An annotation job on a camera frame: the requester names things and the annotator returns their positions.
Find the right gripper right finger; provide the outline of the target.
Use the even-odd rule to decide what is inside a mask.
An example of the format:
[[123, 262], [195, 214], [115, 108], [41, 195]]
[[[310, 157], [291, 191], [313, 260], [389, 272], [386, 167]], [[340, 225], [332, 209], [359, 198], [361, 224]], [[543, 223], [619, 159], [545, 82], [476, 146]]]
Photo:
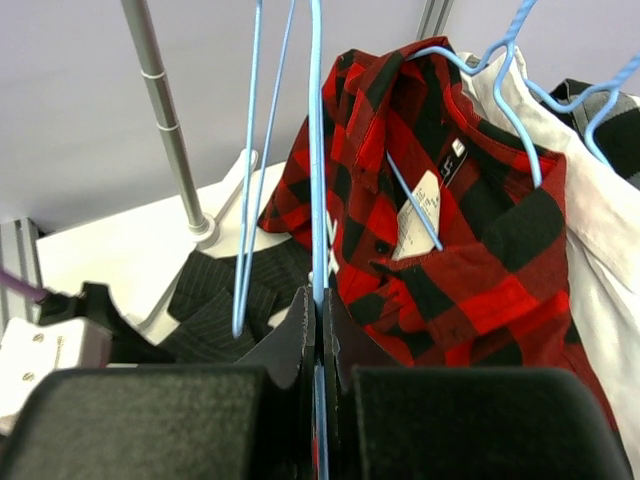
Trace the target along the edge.
[[323, 305], [331, 479], [628, 479], [592, 393], [551, 368], [410, 368]]

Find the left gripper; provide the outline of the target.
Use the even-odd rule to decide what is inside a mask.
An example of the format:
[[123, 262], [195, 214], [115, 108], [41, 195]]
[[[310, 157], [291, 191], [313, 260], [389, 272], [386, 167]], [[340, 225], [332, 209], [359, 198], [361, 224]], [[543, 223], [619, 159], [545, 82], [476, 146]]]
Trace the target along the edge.
[[175, 363], [171, 353], [151, 344], [121, 316], [106, 284], [84, 282], [81, 292], [74, 296], [49, 293], [39, 306], [41, 326], [84, 317], [105, 328], [112, 334], [111, 363]]

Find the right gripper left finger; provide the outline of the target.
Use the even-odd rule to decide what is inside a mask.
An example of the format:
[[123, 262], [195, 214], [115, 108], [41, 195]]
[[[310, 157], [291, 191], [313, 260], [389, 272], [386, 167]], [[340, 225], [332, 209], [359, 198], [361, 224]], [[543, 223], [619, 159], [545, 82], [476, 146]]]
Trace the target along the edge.
[[62, 370], [27, 400], [5, 479], [311, 479], [308, 288], [229, 365]]

